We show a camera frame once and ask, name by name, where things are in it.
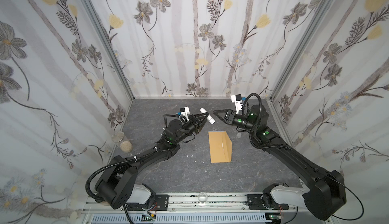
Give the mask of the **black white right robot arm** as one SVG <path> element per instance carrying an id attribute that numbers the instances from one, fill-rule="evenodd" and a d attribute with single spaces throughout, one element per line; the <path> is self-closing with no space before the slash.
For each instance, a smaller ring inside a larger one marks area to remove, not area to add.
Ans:
<path id="1" fill-rule="evenodd" d="M 268 113 L 263 106 L 254 105 L 245 115 L 231 109 L 214 110 L 213 114 L 224 124 L 247 132 L 254 148 L 276 157 L 303 181 L 301 188 L 274 183 L 264 189 L 261 203 L 265 208 L 294 205 L 325 221 L 346 205 L 349 189 L 344 184 L 343 175 L 336 170 L 326 170 L 289 146 L 268 127 Z"/>

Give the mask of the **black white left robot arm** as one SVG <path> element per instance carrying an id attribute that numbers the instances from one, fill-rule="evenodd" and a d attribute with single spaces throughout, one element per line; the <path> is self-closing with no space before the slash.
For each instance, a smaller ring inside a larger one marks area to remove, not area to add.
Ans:
<path id="1" fill-rule="evenodd" d="M 182 123 L 177 115 L 164 115 L 164 131 L 153 148 L 129 158 L 114 157 L 110 163 L 93 172 L 85 183 L 89 197 L 96 202 L 106 202 L 112 209 L 124 206 L 137 190 L 146 191 L 140 200 L 133 203 L 145 205 L 150 201 L 152 191 L 146 185 L 136 187 L 138 174 L 154 164 L 172 158 L 187 137 L 199 134 L 208 121 L 209 113 L 189 115 Z"/>

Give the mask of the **tan paper envelope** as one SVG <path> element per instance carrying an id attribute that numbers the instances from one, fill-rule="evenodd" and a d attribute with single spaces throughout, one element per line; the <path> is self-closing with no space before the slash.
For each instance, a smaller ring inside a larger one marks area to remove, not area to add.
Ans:
<path id="1" fill-rule="evenodd" d="M 226 131 L 210 131 L 209 148 L 211 163 L 229 163 L 232 160 L 232 141 Z"/>

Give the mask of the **white glue stick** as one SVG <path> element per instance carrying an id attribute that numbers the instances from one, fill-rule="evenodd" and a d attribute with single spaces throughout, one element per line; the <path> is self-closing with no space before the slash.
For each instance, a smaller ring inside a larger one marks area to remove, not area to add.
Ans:
<path id="1" fill-rule="evenodd" d="M 214 124 L 214 123 L 215 123 L 214 118 L 213 118 L 213 117 L 209 114 L 209 112 L 206 111 L 204 108 L 200 108 L 200 112 L 203 113 L 203 114 L 205 114 L 205 113 L 208 114 L 207 120 L 208 120 L 208 122 L 209 122 L 210 124 Z"/>

